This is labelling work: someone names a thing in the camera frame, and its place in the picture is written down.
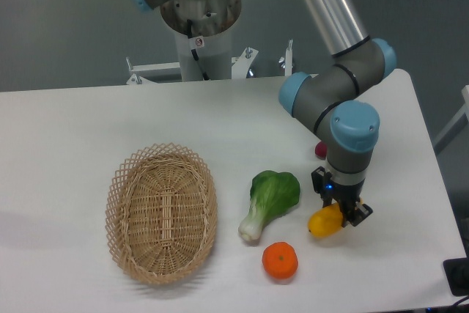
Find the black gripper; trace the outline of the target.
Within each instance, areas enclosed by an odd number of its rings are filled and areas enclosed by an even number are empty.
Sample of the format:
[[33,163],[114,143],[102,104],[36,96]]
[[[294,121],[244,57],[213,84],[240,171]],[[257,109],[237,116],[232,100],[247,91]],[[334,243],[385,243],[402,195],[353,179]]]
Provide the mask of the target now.
[[360,199],[365,180],[352,185],[342,185],[333,181],[331,173],[322,166],[311,173],[311,180],[314,192],[320,195],[322,207],[332,205],[333,200],[339,204],[342,227],[356,227],[373,213],[373,209],[367,204],[362,204]]

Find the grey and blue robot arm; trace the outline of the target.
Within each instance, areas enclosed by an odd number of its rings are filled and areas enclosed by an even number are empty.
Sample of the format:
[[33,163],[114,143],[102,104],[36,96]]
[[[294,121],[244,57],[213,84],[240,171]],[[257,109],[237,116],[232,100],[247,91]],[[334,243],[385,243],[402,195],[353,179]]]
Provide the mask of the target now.
[[[180,68],[185,81],[232,77],[230,45],[214,39],[240,15],[240,0],[133,0],[141,10],[159,9],[167,26],[182,38]],[[377,143],[380,118],[359,96],[388,77],[396,54],[366,32],[350,0],[305,0],[333,57],[318,76],[288,75],[278,99],[283,108],[327,146],[326,164],[312,172],[324,205],[336,202],[343,225],[358,225],[371,213],[360,199]]]

